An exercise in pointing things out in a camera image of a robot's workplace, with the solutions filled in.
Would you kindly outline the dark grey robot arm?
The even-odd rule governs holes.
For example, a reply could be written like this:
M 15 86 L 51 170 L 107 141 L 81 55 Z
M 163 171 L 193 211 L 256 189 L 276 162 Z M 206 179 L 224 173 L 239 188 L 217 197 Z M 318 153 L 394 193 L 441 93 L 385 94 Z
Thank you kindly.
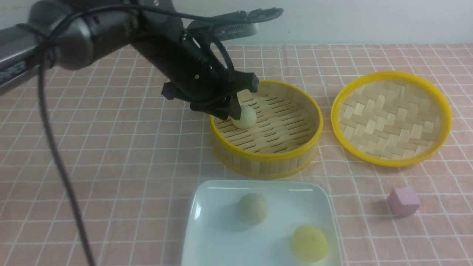
M 170 0 L 40 0 L 28 21 L 1 30 L 1 94 L 46 69 L 80 70 L 131 45 L 168 78 L 162 96 L 193 111 L 239 118 L 238 92 L 258 91 L 253 73 L 236 71 L 222 41 L 251 36 L 283 10 L 214 17 L 177 13 Z

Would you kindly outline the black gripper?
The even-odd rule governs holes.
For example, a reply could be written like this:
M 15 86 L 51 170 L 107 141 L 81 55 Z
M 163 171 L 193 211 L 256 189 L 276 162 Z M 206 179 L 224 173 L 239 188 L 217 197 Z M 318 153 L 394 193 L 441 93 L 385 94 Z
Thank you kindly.
M 192 111 L 221 120 L 240 120 L 238 92 L 258 91 L 254 73 L 234 69 L 223 44 L 214 36 L 192 35 L 177 17 L 145 15 L 143 33 L 132 47 L 169 80 L 162 95 L 190 104 Z

